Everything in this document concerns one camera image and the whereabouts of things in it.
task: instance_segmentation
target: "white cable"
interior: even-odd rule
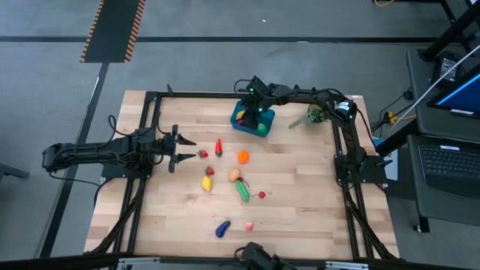
[[[480,48],[480,45],[478,45],[475,49],[473,49],[473,51],[471,51],[467,55],[465,55],[457,64],[455,64],[453,67],[451,67],[436,82],[434,82],[433,85],[430,86],[430,88],[393,124],[390,131],[393,130],[393,128],[395,128],[395,126],[400,122],[400,120],[403,119],[408,113],[410,113],[410,111],[413,108],[415,108],[415,106],[417,106],[417,104],[419,104],[423,100],[423,98],[428,94],[428,92],[430,92],[430,90],[433,89],[438,84],[439,81],[441,81],[445,76],[447,76],[447,74],[450,73],[450,71],[453,71],[459,64],[461,64],[465,59],[467,59],[469,56],[471,56],[479,48]]]

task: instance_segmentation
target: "purple eggplant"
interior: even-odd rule
[[[223,222],[217,230],[215,230],[215,235],[217,235],[218,238],[224,237],[225,231],[227,231],[228,227],[230,226],[230,221],[227,220]]]

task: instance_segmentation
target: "yellow connector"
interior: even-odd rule
[[[393,125],[393,124],[395,124],[396,121],[398,121],[398,117],[394,116],[393,112],[388,112],[387,114],[385,114],[385,117],[387,119],[387,122],[390,125]]]

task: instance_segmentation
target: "orange toy fruit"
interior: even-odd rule
[[[237,155],[237,161],[241,164],[246,164],[249,158],[250,158],[250,155],[248,154],[247,151],[240,151]]]

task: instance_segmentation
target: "laptop keyboard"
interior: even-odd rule
[[[424,173],[480,180],[480,151],[450,150],[420,145]]]

